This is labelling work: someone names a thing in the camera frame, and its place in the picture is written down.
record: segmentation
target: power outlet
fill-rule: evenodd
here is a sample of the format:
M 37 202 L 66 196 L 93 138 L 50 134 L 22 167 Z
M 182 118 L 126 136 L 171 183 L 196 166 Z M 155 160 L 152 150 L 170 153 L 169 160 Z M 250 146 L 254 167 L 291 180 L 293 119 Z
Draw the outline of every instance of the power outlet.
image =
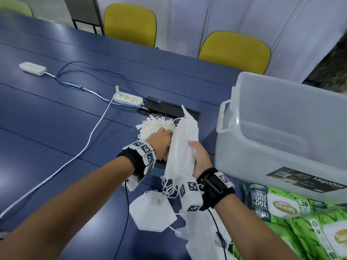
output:
M 47 70 L 47 68 L 44 66 L 36 65 L 30 62 L 24 62 L 20 64 L 20 69 L 35 75 L 43 75 Z
M 143 98 L 119 91 L 113 98 L 114 101 L 130 105 L 142 106 Z

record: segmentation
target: blue table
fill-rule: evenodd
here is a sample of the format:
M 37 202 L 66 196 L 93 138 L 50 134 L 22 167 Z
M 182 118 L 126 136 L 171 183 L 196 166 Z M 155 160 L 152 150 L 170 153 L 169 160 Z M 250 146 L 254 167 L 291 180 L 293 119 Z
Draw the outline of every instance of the blue table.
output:
M 67 89 L 48 75 L 24 73 L 18 65 L 29 61 L 50 73 L 69 61 L 84 61 L 126 74 L 141 95 L 201 112 L 199 138 L 214 160 L 219 105 L 230 98 L 240 70 L 195 58 L 128 43 L 61 26 L 13 12 L 0 11 L 0 211 L 56 171 L 84 147 L 106 109 L 106 102 L 79 90 Z M 91 70 L 100 78 L 126 86 L 114 74 Z M 69 73 L 65 80 L 111 97 L 113 86 L 84 73 Z M 4 219 L 0 228 L 11 230 L 50 198 L 89 172 L 115 158 L 121 148 L 136 140 L 135 126 L 145 116 L 111 106 L 95 131 L 89 148 Z M 234 180 L 239 192 L 240 181 Z M 134 191 L 130 202 L 147 190 L 160 188 L 149 175 Z M 178 199 L 170 201 L 176 212 Z M 63 259 L 112 259 L 127 214 L 124 188 L 83 227 L 63 251 Z M 179 219 L 174 228 L 184 226 Z M 119 259 L 190 259 L 186 241 L 170 229 L 162 233 L 139 231 L 130 217 Z

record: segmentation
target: clear plastic bin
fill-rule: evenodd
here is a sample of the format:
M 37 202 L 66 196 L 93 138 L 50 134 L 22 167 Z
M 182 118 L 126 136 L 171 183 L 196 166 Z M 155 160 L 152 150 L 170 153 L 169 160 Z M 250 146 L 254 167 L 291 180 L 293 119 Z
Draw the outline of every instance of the clear plastic bin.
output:
M 347 96 L 243 72 L 221 104 L 217 132 L 218 170 L 324 202 L 347 202 Z

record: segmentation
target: sanicare logo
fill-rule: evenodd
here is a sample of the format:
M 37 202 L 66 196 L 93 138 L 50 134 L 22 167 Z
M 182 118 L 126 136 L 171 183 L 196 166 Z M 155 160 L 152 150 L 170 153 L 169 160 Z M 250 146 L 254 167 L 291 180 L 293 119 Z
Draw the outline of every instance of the sanicare logo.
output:
M 272 204 L 286 214 L 298 214 L 298 210 L 295 207 L 284 201 L 274 201 Z
M 347 245 L 347 229 L 337 231 L 334 238 L 339 244 Z

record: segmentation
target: chair backrest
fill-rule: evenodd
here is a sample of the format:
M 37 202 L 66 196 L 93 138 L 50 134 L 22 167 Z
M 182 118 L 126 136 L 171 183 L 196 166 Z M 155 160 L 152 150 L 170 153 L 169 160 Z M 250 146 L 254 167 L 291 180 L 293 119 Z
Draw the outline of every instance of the chair backrest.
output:
M 154 47 L 157 19 L 147 8 L 114 3 L 106 8 L 104 30 L 107 36 Z
M 0 0 L 0 9 L 9 9 L 26 16 L 34 17 L 30 7 L 17 0 Z
M 217 31 L 206 38 L 198 58 L 247 72 L 264 74 L 270 57 L 270 48 L 253 37 Z

